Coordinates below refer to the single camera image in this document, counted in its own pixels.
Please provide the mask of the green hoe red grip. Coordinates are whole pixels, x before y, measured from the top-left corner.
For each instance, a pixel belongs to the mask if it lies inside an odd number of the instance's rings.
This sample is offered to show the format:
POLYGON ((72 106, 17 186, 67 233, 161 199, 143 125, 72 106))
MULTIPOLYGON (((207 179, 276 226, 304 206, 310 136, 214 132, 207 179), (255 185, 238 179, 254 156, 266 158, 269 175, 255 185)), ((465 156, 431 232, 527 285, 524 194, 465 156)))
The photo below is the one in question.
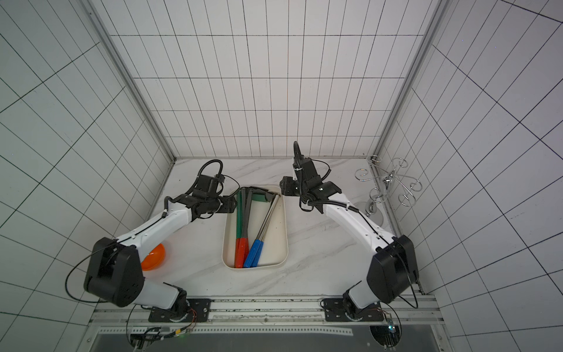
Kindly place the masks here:
POLYGON ((247 240, 243 238, 244 190, 238 192, 236 242, 235 242, 235 268, 243 268, 246 259, 247 240))
POLYGON ((270 197, 266 194, 253 194, 252 201, 255 202, 271 202, 270 197))

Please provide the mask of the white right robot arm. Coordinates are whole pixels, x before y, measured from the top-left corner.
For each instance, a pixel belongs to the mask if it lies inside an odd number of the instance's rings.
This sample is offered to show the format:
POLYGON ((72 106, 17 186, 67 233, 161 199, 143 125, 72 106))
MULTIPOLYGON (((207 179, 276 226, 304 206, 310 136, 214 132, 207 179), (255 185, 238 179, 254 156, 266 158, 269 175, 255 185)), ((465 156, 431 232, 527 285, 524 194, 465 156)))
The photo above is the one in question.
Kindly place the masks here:
POLYGON ((280 182, 282 194, 299 198, 302 211, 318 211, 335 221, 367 249, 371 256, 363 280, 343 294, 348 313, 371 304, 389 304, 419 280, 412 241, 397 237, 367 218, 331 181, 318 174, 315 161, 298 154, 294 157, 295 176, 280 182))

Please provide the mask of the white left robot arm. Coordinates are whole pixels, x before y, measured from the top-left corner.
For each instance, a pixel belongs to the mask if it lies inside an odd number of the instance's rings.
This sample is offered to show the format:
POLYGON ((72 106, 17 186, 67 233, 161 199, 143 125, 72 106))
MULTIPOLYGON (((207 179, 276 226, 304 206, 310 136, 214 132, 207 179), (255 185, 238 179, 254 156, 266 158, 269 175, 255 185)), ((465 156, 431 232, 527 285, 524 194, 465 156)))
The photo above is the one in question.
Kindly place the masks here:
POLYGON ((118 307, 156 307, 181 319, 189 311, 186 291, 148 280, 142 262, 158 245, 195 219, 234 212, 235 195, 221 194, 225 178, 222 174, 200 175, 186 193, 166 197, 161 214, 116 239, 97 241, 89 258, 84 290, 118 307))

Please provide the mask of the cream plastic storage tray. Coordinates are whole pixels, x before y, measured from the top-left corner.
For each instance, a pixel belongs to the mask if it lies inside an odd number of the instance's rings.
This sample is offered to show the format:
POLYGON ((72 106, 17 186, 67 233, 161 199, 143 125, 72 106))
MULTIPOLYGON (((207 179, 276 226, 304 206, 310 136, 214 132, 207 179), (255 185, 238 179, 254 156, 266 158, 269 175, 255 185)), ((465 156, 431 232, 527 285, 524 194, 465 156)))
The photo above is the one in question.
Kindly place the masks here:
MULTIPOLYGON (((267 231, 264 237, 264 244, 258 262, 255 268, 235 268, 235 242, 236 242, 236 224, 237 224, 237 208, 234 213, 227 215, 226 227, 224 231, 224 243, 222 259, 224 265, 235 271, 250 271, 258 268, 273 268, 280 266, 286 261, 289 253, 289 244, 287 236, 287 220, 283 197, 281 190, 278 186, 255 186, 268 189, 270 192, 280 194, 279 201, 275 211, 271 217, 267 231)), ((238 206, 238 192, 235 195, 238 206)), ((270 208, 270 202, 255 202, 252 201, 249 225, 248 225, 248 239, 249 250, 255 241, 259 229, 264 221, 264 218, 270 208)))

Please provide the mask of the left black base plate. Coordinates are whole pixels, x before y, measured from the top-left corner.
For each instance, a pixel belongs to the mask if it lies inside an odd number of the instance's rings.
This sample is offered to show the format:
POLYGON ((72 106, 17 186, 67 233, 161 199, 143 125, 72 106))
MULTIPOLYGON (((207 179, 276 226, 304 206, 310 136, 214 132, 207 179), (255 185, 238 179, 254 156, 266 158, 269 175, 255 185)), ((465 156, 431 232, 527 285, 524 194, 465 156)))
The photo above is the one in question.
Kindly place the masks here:
POLYGON ((151 323, 188 324, 208 320, 211 308, 210 299, 180 298, 170 309, 152 307, 148 321, 151 323))

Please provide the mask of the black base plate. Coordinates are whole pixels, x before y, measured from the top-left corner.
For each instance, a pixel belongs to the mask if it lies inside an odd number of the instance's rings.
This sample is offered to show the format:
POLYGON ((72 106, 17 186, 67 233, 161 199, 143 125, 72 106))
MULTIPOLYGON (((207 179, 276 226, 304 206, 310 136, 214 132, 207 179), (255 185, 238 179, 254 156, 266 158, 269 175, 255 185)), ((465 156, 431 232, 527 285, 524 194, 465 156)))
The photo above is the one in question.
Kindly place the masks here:
POLYGON ((211 308, 210 299, 180 298, 170 309, 152 307, 148 321, 151 323, 188 324, 208 320, 211 308))
POLYGON ((384 315, 379 304, 365 308, 357 306, 348 298, 323 299, 320 303, 327 322, 382 322, 384 315))

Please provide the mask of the aluminium mounting rail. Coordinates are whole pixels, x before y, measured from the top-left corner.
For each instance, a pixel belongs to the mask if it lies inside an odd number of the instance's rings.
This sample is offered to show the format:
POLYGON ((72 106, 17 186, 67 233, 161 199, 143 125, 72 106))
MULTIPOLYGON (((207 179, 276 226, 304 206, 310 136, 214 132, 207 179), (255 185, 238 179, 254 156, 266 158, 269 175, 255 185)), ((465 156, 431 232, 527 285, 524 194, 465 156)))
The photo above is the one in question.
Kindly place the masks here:
POLYGON ((211 333, 326 333, 349 335, 354 326, 375 326, 399 332, 410 325, 428 325, 440 330, 445 324, 436 300, 432 296, 416 299, 417 308, 403 300, 391 304, 376 303, 384 315, 382 322, 327 322, 320 305, 329 296, 217 296, 210 299, 211 308, 206 322, 188 324, 151 323, 151 309, 141 306, 111 309, 102 307, 93 314, 87 330, 87 340, 101 334, 119 334, 136 340, 163 340, 185 334, 211 333))

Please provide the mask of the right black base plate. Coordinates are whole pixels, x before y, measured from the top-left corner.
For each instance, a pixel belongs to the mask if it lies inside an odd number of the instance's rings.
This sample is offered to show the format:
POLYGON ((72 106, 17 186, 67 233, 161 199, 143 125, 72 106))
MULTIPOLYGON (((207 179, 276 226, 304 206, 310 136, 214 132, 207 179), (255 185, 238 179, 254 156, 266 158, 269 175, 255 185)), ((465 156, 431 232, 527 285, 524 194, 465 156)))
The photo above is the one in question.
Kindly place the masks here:
POLYGON ((365 308, 357 306, 348 298, 323 299, 320 303, 327 322, 382 322, 384 315, 379 304, 365 308))

